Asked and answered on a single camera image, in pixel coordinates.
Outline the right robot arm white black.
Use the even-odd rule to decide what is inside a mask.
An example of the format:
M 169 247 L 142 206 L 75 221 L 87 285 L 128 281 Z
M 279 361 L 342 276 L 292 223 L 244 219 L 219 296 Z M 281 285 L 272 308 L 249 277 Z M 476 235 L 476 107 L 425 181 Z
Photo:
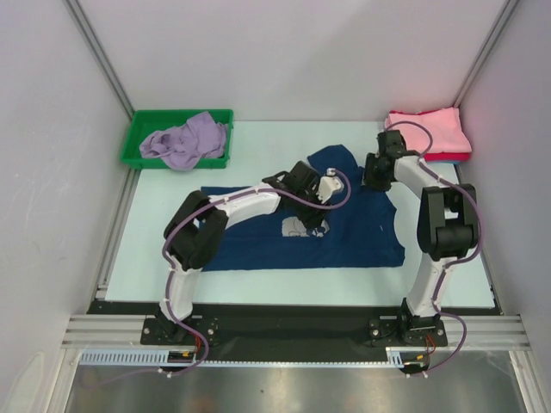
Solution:
M 377 142 L 378 152 L 366 156 L 362 184 L 386 192 L 400 182 L 419 198 L 417 240 L 422 258 L 396 318 L 369 321 L 372 345 L 445 345 L 441 300 L 447 276 L 454 266 L 473 259 L 467 254 L 470 250 L 480 248 L 476 190 L 470 184 L 450 183 L 430 170 L 418 152 L 406 149 L 398 131 L 379 133 Z

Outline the lilac t shirt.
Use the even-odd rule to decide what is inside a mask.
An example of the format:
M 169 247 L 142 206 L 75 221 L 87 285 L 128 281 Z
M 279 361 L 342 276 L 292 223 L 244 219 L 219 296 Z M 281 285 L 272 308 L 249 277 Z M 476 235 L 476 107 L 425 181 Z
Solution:
M 160 159 L 172 170 L 192 170 L 202 159 L 223 157 L 229 125 L 201 112 L 180 126 L 150 133 L 139 145 L 144 159 Z

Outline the left aluminium corner post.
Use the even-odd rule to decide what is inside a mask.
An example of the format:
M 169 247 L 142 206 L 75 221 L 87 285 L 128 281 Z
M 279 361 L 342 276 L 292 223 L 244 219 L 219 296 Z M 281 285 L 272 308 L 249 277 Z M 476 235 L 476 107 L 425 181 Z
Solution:
M 83 5 L 78 0 L 63 0 L 62 3 L 67 8 L 67 11 L 71 16 L 71 19 L 74 21 L 79 33 L 84 38 L 86 46 L 89 48 L 91 55 L 107 80 L 109 88 L 111 88 L 115 94 L 117 102 L 120 104 L 126 117 L 131 120 L 134 115 L 133 104 L 130 102 L 120 77 L 116 73 L 111 59 L 107 55 L 106 50 L 90 21 L 90 18 L 84 10 Z

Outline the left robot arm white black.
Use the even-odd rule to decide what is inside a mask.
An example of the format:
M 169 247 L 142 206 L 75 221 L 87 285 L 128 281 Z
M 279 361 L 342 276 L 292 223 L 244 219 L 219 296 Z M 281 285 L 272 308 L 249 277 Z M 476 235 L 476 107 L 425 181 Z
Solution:
M 193 311 L 198 275 L 216 256 L 226 230 L 279 210 L 292 211 L 307 229 L 317 228 L 334 208 L 331 198 L 343 189 L 333 168 L 320 175 L 299 161 L 251 187 L 221 195 L 190 193 L 164 230 L 162 257 L 169 275 L 156 316 L 161 335 L 174 344 L 189 337 L 186 318 Z

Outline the navy blue t shirt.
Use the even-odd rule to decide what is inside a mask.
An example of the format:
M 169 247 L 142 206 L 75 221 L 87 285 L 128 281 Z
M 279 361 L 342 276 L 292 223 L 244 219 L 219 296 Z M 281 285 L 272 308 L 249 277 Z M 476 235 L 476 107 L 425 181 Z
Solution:
M 331 145 L 307 158 L 317 171 L 335 168 L 350 180 L 346 204 L 308 230 L 291 211 L 248 219 L 226 230 L 206 271 L 397 268 L 406 251 L 394 229 L 396 208 L 382 192 L 362 185 L 363 168 L 343 145 Z

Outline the red folded t shirt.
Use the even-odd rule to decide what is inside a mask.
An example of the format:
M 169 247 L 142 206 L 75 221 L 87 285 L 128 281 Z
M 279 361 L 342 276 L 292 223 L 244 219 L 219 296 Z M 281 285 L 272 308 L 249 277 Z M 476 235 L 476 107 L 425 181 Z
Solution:
M 470 159 L 470 152 L 429 152 L 424 156 L 427 163 L 453 163 L 458 164 Z

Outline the green plastic bin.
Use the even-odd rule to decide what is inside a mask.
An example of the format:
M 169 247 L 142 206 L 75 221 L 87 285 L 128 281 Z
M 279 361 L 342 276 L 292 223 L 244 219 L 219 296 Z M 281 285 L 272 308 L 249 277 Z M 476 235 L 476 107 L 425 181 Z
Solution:
M 135 170 L 168 169 L 160 159 L 144 159 L 139 153 L 139 145 L 150 134 L 172 126 L 180 126 L 196 114 L 207 111 L 215 121 L 228 124 L 226 150 L 223 157 L 202 159 L 194 169 L 223 169 L 229 160 L 234 112 L 231 109 L 163 109 L 139 110 L 134 114 L 126 142 L 121 153 L 121 161 Z

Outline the right aluminium corner post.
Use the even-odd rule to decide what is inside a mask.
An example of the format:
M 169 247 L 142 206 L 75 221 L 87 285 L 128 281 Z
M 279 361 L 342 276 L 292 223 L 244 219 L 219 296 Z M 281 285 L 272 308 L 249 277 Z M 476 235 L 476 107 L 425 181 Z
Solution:
M 520 0 L 506 0 L 504 2 L 503 7 L 499 11 L 496 20 L 492 24 L 488 35 L 485 37 L 473 64 L 468 70 L 465 79 L 461 83 L 461 86 L 457 94 L 455 95 L 455 98 L 452 102 L 453 108 L 459 108 L 466 99 L 471 88 L 474 86 L 477 78 L 479 77 L 480 73 L 482 72 L 489 58 L 491 57 L 493 49 L 499 43 L 504 31 L 507 29 L 509 22 L 515 15 L 520 4 Z

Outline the aluminium corner post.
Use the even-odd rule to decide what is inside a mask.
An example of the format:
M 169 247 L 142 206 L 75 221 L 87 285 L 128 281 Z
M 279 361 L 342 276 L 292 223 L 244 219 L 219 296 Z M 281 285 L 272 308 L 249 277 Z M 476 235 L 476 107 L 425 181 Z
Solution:
M 482 72 L 489 58 L 491 57 L 493 49 L 499 43 L 504 31 L 507 29 L 509 22 L 515 15 L 520 4 L 520 0 L 506 0 L 504 2 L 503 7 L 499 11 L 496 20 L 492 24 L 488 35 L 485 37 L 473 64 L 468 70 L 465 79 L 461 83 L 461 86 L 457 94 L 455 95 L 455 98 L 452 102 L 453 108 L 459 108 L 466 99 L 471 88 L 474 86 L 477 78 L 479 77 L 480 73 Z
M 86 46 L 89 48 L 91 55 L 107 80 L 109 88 L 111 88 L 115 94 L 117 102 L 120 104 L 126 117 L 131 120 L 134 115 L 133 104 L 130 102 L 120 77 L 116 73 L 111 59 L 107 55 L 106 50 L 90 21 L 90 18 L 84 10 L 83 5 L 78 0 L 63 0 L 62 3 L 67 8 L 67 11 L 71 16 L 71 19 L 74 21 L 79 33 L 84 38 Z

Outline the pink folded t shirt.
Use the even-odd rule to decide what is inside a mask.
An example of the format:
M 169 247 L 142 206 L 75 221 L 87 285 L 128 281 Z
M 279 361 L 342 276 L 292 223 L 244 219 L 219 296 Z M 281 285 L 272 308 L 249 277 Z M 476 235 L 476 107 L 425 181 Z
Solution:
M 470 152 L 472 154 L 472 147 L 461 128 L 458 108 L 442 108 L 417 114 L 391 111 L 385 119 L 385 126 L 405 120 L 419 124 L 430 132 L 433 140 L 427 153 Z M 408 151 L 421 154 L 430 143 L 426 132 L 418 126 L 400 124 L 393 129 L 400 131 Z

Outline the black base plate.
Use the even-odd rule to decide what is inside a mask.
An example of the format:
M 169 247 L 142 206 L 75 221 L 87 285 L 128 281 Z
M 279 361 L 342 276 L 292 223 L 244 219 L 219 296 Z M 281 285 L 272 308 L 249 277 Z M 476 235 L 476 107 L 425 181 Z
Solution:
M 396 306 L 196 304 L 181 325 L 146 302 L 95 300 L 90 315 L 140 316 L 139 343 L 194 349 L 209 361 L 381 361 L 387 347 L 441 349 L 459 319 L 497 316 L 497 308 L 444 308 L 430 326 L 412 327 Z

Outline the aluminium frame rail front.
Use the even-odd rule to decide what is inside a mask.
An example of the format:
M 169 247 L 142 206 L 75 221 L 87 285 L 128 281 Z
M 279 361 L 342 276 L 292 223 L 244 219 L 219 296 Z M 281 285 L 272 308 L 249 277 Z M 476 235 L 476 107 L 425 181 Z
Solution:
M 530 349 L 519 316 L 463 316 L 465 349 L 525 351 Z M 141 315 L 75 315 L 62 340 L 63 348 L 137 348 L 154 337 L 151 319 Z

